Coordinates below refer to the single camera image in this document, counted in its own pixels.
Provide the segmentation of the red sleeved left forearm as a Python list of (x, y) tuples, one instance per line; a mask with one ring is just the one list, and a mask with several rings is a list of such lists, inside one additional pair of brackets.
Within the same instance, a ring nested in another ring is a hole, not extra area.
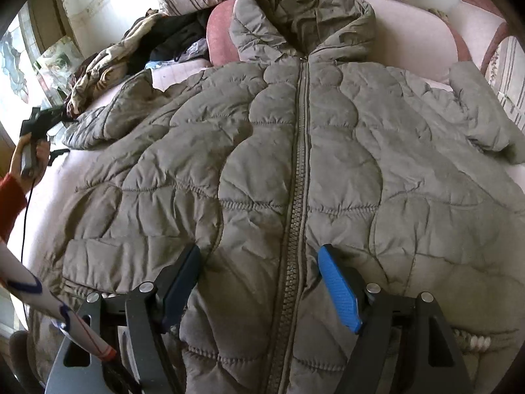
[(11, 174), (1, 179), (0, 186), (0, 236), (8, 242), (20, 212), (26, 207), (26, 193)]

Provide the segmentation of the left hand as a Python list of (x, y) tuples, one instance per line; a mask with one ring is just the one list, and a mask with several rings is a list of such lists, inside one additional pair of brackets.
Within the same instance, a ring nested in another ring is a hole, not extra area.
[(25, 195), (29, 193), (32, 187), (38, 185), (41, 179), (44, 177), (46, 167), (50, 158), (50, 143), (44, 140), (39, 140), (35, 146), (37, 167), (33, 172), (33, 176), (23, 176), (21, 174), (22, 152), (23, 149), (31, 143), (31, 133), (20, 137), (19, 142), (11, 156), (11, 164), (9, 171), (9, 174), (16, 180), (16, 182), (18, 182), (20, 188), (22, 189)]

